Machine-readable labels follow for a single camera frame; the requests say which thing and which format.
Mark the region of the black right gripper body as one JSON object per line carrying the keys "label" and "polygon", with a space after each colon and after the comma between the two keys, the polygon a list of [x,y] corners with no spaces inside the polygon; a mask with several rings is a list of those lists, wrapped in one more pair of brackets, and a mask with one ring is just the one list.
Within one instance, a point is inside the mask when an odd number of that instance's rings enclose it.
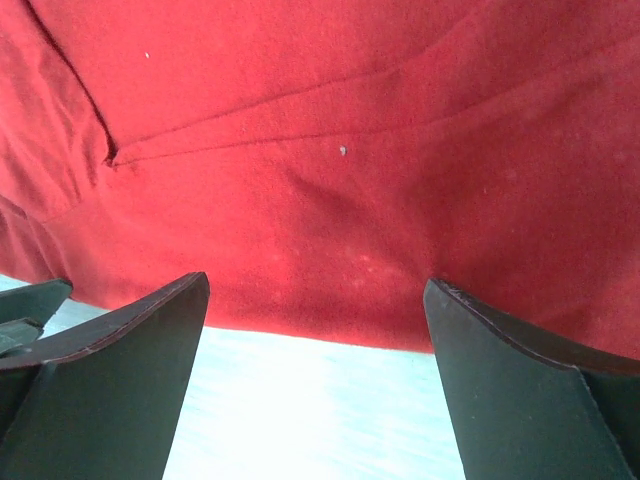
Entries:
{"label": "black right gripper body", "polygon": [[72,286],[52,280],[1,292],[1,357],[27,353],[69,298]]}

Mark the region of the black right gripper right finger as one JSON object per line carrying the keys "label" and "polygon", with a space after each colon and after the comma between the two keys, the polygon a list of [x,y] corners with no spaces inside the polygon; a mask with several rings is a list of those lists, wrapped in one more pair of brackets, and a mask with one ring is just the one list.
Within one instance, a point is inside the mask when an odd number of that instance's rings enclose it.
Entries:
{"label": "black right gripper right finger", "polygon": [[638,361],[439,279],[424,309],[466,478],[638,478]]}

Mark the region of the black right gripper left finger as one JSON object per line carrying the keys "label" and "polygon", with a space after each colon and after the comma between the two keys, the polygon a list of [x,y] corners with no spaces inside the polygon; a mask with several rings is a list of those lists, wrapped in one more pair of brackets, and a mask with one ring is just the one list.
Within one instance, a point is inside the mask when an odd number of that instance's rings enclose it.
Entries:
{"label": "black right gripper left finger", "polygon": [[5,479],[159,479],[204,325],[190,273],[1,357]]}

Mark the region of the red t-shirt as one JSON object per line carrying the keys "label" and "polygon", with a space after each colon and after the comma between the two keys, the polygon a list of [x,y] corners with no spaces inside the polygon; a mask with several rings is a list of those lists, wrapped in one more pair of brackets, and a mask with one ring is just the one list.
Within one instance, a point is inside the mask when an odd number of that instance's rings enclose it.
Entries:
{"label": "red t-shirt", "polygon": [[427,281],[639,354],[635,1],[5,1],[1,271],[427,351]]}

